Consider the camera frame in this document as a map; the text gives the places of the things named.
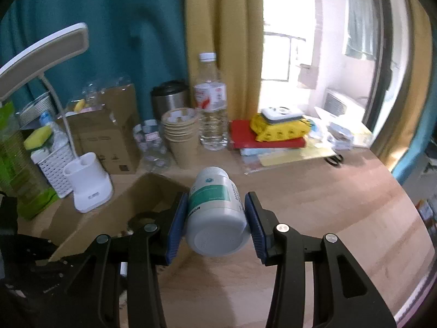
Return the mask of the brown lamp packaging box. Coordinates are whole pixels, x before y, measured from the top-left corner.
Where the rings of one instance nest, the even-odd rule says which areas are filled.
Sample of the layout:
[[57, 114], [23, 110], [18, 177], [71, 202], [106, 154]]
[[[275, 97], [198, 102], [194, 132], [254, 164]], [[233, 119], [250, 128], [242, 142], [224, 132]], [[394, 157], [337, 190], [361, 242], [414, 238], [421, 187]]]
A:
[[78, 155], [95, 153], [111, 175], [136, 172], [141, 154], [133, 128], [140, 118], [133, 84], [100, 90], [95, 106], [66, 116]]

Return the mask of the hanging clothes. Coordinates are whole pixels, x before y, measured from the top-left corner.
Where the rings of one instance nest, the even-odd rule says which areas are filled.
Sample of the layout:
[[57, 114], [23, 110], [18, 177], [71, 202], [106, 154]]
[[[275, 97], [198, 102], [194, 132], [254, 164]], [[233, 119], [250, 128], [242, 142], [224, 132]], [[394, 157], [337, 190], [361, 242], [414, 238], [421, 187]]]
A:
[[376, 0], [348, 0], [348, 40], [345, 55], [374, 61], [378, 27]]

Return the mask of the yellow snack package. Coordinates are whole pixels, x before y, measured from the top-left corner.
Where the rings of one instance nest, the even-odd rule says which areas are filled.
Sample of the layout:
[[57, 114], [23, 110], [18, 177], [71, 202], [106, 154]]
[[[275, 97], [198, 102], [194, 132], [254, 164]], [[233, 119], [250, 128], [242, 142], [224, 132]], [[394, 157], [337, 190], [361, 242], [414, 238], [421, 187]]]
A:
[[266, 118], [258, 113], [250, 120], [250, 128], [256, 134], [258, 142], [287, 141], [306, 136], [311, 131], [311, 123], [302, 118], [269, 124]]

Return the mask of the white scale device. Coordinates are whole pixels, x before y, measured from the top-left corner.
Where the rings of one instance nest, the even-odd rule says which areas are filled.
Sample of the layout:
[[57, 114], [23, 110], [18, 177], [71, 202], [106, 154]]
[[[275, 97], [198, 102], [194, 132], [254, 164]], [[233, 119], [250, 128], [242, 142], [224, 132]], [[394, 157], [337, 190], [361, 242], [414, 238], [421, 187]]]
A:
[[299, 109], [289, 109], [287, 107], [267, 107], [261, 110], [261, 114], [269, 124], [278, 124], [288, 121], [295, 121], [303, 117]]

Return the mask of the yellow green sponge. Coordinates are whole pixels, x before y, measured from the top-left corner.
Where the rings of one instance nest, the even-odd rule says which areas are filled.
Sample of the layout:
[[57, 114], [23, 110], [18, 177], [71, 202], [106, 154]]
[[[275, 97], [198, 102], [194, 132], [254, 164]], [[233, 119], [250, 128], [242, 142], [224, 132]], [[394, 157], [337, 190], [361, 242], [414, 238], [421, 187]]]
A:
[[45, 125], [34, 130], [24, 141], [26, 150], [37, 150], [44, 146], [46, 141], [52, 136], [53, 130], [50, 125]]

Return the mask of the black scissors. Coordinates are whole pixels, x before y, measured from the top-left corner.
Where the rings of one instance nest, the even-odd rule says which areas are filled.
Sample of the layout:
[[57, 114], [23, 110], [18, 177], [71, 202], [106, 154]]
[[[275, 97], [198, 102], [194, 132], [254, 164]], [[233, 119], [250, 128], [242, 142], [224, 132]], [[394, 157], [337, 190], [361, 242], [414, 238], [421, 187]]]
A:
[[335, 154], [324, 158], [324, 160], [333, 167], [340, 167], [344, 162], [344, 157], [340, 154]]

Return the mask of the stainless steel thermos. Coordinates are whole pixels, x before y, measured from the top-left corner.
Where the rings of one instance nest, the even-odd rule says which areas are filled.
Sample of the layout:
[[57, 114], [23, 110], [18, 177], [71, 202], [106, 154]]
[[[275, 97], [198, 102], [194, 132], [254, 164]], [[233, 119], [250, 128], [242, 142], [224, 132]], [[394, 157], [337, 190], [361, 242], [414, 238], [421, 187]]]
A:
[[150, 96], [153, 115], [159, 121], [169, 110], [190, 107], [190, 91], [184, 80], [166, 81], [154, 87]]

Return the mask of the green paper cup package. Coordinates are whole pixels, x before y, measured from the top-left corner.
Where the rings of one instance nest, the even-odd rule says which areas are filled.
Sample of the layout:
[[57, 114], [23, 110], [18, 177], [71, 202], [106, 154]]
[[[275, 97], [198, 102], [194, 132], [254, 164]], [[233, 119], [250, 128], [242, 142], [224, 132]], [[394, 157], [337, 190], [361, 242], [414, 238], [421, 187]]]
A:
[[31, 220], [58, 200], [39, 167], [24, 149], [24, 138], [11, 102], [1, 106], [1, 190], [17, 198], [19, 217]]

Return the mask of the cardboard box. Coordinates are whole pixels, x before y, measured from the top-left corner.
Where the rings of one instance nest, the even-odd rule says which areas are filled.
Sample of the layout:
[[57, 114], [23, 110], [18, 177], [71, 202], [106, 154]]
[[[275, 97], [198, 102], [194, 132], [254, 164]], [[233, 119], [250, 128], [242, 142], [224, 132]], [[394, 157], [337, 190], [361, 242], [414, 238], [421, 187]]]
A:
[[189, 187], [163, 175], [146, 173], [134, 181], [115, 184], [109, 202], [82, 214], [68, 197], [57, 201], [33, 221], [33, 233], [50, 239], [58, 249], [51, 261], [78, 254], [99, 234], [116, 236], [127, 229], [127, 222], [141, 212], [161, 212], [170, 207], [178, 192]]

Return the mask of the clear water bottle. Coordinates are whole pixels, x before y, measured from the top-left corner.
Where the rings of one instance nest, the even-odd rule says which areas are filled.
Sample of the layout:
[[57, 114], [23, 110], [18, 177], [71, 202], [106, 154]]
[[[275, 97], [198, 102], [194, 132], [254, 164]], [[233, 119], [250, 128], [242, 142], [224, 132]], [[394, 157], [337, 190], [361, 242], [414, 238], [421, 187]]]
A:
[[199, 75], [193, 87], [200, 116], [200, 141], [207, 150], [228, 145], [227, 86], [222, 80], [214, 52], [199, 54]]

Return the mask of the teal curtain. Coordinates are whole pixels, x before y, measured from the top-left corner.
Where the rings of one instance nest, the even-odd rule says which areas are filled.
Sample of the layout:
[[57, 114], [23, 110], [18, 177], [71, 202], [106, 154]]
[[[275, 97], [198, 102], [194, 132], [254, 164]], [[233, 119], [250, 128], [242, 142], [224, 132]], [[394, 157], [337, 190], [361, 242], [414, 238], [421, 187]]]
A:
[[184, 0], [1, 0], [1, 61], [38, 40], [83, 22], [87, 52], [52, 68], [47, 78], [67, 103], [96, 82], [135, 85], [142, 119], [153, 115], [151, 90], [187, 78]]

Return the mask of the white desk lamp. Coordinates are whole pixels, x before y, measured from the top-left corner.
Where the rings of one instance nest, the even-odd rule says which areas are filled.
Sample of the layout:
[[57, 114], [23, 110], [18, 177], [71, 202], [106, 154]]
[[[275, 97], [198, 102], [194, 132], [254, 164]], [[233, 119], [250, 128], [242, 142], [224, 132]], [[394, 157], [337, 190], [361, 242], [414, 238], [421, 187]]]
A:
[[[88, 27], [81, 22], [54, 32], [24, 49], [1, 67], [1, 101], [29, 81], [39, 78], [53, 96], [69, 142], [73, 144], [67, 116], [53, 86], [45, 77], [45, 71], [84, 53], [88, 48]], [[95, 153], [79, 156], [75, 147], [72, 152], [73, 160], [64, 166], [62, 173], [73, 188], [76, 210], [86, 213], [111, 199], [113, 185]]]

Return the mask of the white pill bottle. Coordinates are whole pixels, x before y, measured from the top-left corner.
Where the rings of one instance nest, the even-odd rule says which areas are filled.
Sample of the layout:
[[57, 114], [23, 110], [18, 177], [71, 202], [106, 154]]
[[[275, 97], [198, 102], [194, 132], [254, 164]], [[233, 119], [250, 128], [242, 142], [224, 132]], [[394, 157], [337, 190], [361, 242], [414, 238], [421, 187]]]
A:
[[237, 253], [250, 238], [238, 189], [220, 167], [202, 169], [190, 188], [185, 238], [207, 257]]

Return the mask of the white perforated plastic basket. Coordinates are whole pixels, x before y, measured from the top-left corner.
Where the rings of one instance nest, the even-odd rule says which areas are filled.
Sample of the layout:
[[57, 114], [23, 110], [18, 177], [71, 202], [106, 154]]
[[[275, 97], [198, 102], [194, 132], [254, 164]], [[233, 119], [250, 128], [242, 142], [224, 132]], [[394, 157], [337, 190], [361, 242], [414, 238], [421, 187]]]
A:
[[34, 150], [30, 157], [33, 163], [40, 168], [58, 197], [64, 198], [73, 191], [70, 182], [63, 174], [65, 166], [74, 159], [69, 143], [53, 152], [46, 147]]

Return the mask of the stack of brown paper cups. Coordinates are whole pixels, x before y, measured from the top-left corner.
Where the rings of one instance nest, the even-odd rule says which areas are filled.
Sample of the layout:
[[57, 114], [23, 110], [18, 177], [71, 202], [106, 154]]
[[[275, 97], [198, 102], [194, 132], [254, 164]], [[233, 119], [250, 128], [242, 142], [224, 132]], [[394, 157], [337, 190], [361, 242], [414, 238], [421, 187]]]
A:
[[181, 169], [193, 166], [199, 146], [199, 114], [193, 108], [169, 110], [161, 117], [164, 137]]

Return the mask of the red book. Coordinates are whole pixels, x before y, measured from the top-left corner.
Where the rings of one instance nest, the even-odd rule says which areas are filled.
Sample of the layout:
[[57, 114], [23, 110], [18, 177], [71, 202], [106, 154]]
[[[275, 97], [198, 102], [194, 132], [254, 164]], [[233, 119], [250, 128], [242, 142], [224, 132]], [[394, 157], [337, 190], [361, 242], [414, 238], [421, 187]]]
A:
[[250, 128], [249, 120], [235, 120], [230, 122], [230, 138], [235, 149], [299, 149], [306, 146], [304, 138], [287, 141], [260, 142], [256, 141], [256, 134]]

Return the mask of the yellow curtain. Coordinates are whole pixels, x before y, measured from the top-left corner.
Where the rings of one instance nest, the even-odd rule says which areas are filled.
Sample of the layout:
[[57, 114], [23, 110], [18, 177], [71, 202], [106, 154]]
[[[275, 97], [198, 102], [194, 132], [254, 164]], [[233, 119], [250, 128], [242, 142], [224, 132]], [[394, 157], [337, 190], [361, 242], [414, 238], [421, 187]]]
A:
[[198, 76], [199, 54], [215, 52], [229, 118], [250, 119], [261, 89], [263, 0], [184, 0], [184, 12], [190, 85]]

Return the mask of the clear patterned glass jar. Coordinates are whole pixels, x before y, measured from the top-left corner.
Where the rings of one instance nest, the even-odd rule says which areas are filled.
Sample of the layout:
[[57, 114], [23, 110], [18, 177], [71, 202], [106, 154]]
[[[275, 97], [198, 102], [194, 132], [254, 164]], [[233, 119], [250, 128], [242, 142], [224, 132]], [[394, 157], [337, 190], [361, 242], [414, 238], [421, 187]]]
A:
[[137, 124], [132, 129], [132, 135], [149, 172], [164, 172], [170, 166], [170, 152], [156, 119]]

